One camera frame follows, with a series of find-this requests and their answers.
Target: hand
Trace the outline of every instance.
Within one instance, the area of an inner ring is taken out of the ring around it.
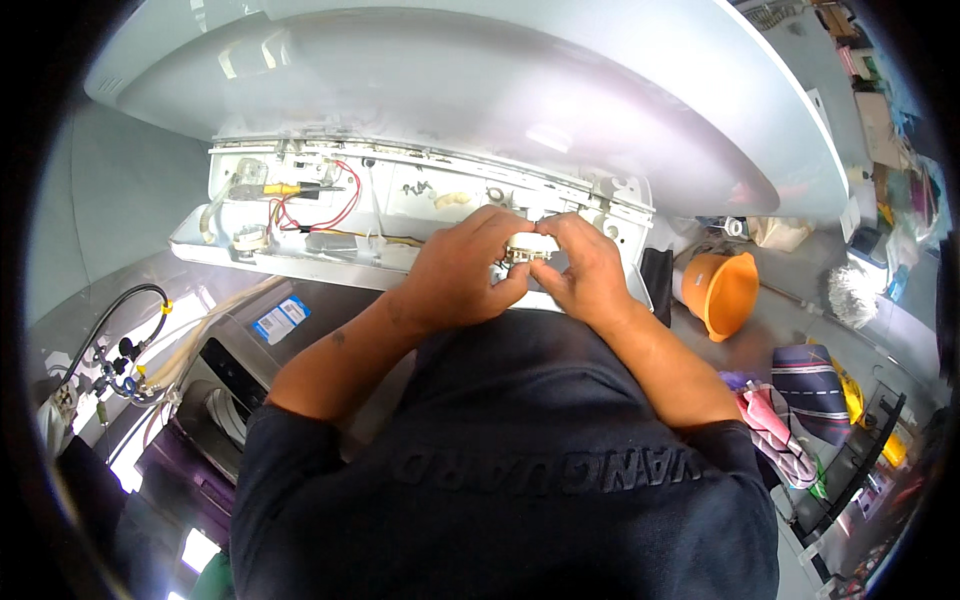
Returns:
[[[540,259],[530,265],[530,275],[566,314],[599,331],[631,312],[636,300],[627,291],[613,240],[572,212],[543,219],[536,232],[556,237],[569,258],[562,275]]]
[[[478,324],[496,317],[527,293],[526,263],[490,285],[490,266],[504,256],[514,233],[534,224],[510,210],[486,204],[466,220],[430,236],[410,275],[390,298],[392,321],[407,322],[423,334]]]

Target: black hose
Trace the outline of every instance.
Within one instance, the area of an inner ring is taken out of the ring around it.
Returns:
[[[60,384],[57,386],[58,389],[68,382],[70,377],[73,376],[73,373],[77,370],[77,365],[80,364],[80,361],[84,358],[84,354],[86,354],[86,349],[90,348],[90,345],[93,344],[94,340],[97,339],[97,335],[100,334],[100,329],[103,328],[104,324],[107,322],[107,319],[110,318],[120,304],[123,304],[125,301],[129,300],[133,296],[136,296],[140,292],[156,292],[157,294],[160,294],[160,296],[163,298],[163,306],[166,306],[170,302],[170,299],[167,298],[167,293],[163,291],[163,288],[155,283],[141,283],[140,285],[134,285],[132,288],[117,297],[116,300],[110,303],[110,306],[107,307],[107,310],[104,311],[104,314],[101,315],[100,319],[97,320],[96,325],[90,329],[90,333],[87,334],[84,344],[80,346],[79,350],[77,350],[76,356],[73,357],[73,362],[70,363],[70,367],[68,367],[66,373],[63,374],[63,379],[60,380]],[[147,338],[147,344],[150,344],[156,338],[160,330],[163,328],[163,324],[166,322],[166,320],[166,313],[161,313],[160,322],[156,325],[156,329],[154,329],[154,332],[150,334],[150,337]]]

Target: orange bucket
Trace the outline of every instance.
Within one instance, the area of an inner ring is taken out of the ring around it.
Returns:
[[[754,257],[698,254],[684,270],[684,304],[707,326],[710,340],[723,342],[754,312],[760,277]]]

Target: mop head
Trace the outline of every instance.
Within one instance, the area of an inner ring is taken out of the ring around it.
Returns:
[[[854,329],[859,329],[876,316],[873,283],[866,273],[853,265],[830,271],[828,298],[833,313]]]

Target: navy blue shirt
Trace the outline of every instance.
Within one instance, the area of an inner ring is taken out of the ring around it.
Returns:
[[[338,443],[275,406],[251,417],[239,597],[777,595],[747,427],[680,439],[566,315],[508,311],[432,339],[385,431],[349,464]]]

